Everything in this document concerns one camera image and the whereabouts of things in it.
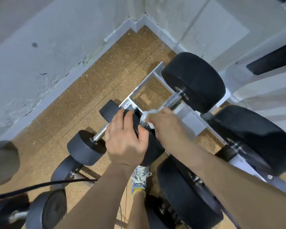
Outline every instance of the leg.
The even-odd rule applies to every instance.
[[[144,199],[146,178],[150,175],[148,167],[138,166],[131,176],[133,203],[127,229],[149,229]]]

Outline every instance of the foot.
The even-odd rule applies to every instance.
[[[138,165],[131,175],[131,195],[133,195],[136,191],[141,191],[145,193],[146,179],[151,175],[152,173],[149,172],[148,167]]]

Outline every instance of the floor seam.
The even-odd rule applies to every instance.
[[[106,94],[106,96],[108,96],[120,83],[122,83],[123,80],[125,80],[138,66],[140,66],[159,46],[161,46],[161,43],[160,43],[150,54],[148,54],[148,55],[141,61],[141,63],[139,63],[133,70],[131,70],[131,71],[128,73],[128,75],[125,76],[110,92],[108,92],[108,93]],[[104,100],[104,99],[106,98],[106,96],[104,96],[104,98],[102,98],[86,115],[88,115],[100,102],[102,102],[102,100]],[[66,132],[66,134],[64,134],[64,135],[61,137],[61,139],[62,139],[65,135],[67,135],[82,119],[84,119],[84,117],[85,117],[86,115],[84,115],[68,132]]]

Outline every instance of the black cable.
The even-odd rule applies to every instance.
[[[30,187],[26,187],[26,188],[23,188],[23,189],[19,189],[19,190],[16,190],[16,191],[0,194],[0,200],[3,199],[3,198],[14,197],[16,195],[23,194],[23,193],[28,192],[28,191],[32,191],[32,190],[35,190],[35,189],[39,189],[41,187],[47,187],[47,186],[51,186],[51,185],[55,185],[55,184],[72,183],[72,182],[96,182],[96,181],[97,181],[97,179],[81,178],[81,179],[73,179],[73,180],[61,180],[61,181],[44,182],[44,183],[40,183],[40,184],[33,185],[33,186],[30,186]]]

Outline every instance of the rubber gym floor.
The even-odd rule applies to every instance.
[[[8,183],[0,186],[0,193],[50,181],[51,175],[69,153],[68,141],[81,129],[99,131],[105,120],[99,109],[110,99],[122,102],[137,85],[161,62],[168,64],[176,54],[146,26],[136,34],[129,30],[94,65],[61,94],[29,127],[14,140],[19,150],[21,166]],[[151,80],[135,101],[142,109],[157,109],[170,96],[156,79]],[[206,150],[216,153],[223,146],[207,129],[196,139]],[[151,194],[160,196],[156,167],[166,157],[163,154],[153,163]],[[94,177],[104,173],[110,163],[105,154],[89,167]],[[42,188],[29,192],[30,200],[47,191]],[[84,183],[66,187],[68,211],[88,191]],[[122,221],[127,223],[131,210],[131,181],[124,191],[121,208]],[[227,217],[215,228],[235,228]]]

